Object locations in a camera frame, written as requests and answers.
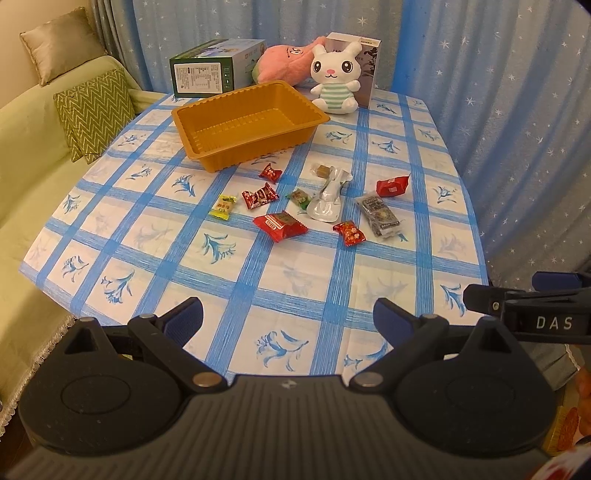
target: white bunny plush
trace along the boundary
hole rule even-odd
[[[314,60],[310,74],[319,85],[310,93],[319,96],[312,103],[322,111],[351,113],[357,110],[359,105],[352,92],[361,87],[357,80],[361,75],[361,66],[355,57],[362,49],[361,43],[354,41],[343,51],[326,53],[322,45],[316,45],[312,50]]]

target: green zigzag cushion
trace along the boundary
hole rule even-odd
[[[123,70],[115,69],[53,96],[72,161],[94,162],[134,119],[127,88]]]

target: green box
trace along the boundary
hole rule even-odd
[[[170,59],[175,97],[205,98],[253,85],[264,40],[215,39]]]

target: table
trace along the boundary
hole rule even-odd
[[[486,283],[474,212],[425,104],[376,91],[369,109],[332,115],[313,139],[210,174],[186,158],[168,96],[131,122],[57,207],[21,272],[76,316],[125,324],[190,296],[204,325],[186,349],[229,380],[236,373],[332,374],[348,379],[389,348],[372,307],[387,297],[419,315],[474,324],[462,291]],[[263,185],[266,164],[284,170],[280,200],[248,210],[240,192]],[[342,219],[367,241],[346,248],[332,225],[285,195],[317,192],[314,164],[345,168]],[[379,240],[352,200],[377,180],[411,174],[387,199],[402,233]],[[208,215],[221,193],[239,197],[230,220]],[[307,234],[273,244],[254,216],[286,210]]]

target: stuffed toy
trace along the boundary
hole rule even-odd
[[[324,45],[326,37],[318,37],[305,47],[276,45],[265,50],[252,71],[256,83],[285,80],[291,86],[296,85],[310,76],[310,65],[316,45]]]
[[[319,98],[312,100],[327,113],[351,113],[359,106],[353,96],[361,88],[361,66],[355,60],[363,49],[361,43],[351,42],[343,51],[326,53],[322,45],[313,49],[314,62],[310,68],[312,78],[319,83],[310,93]]]

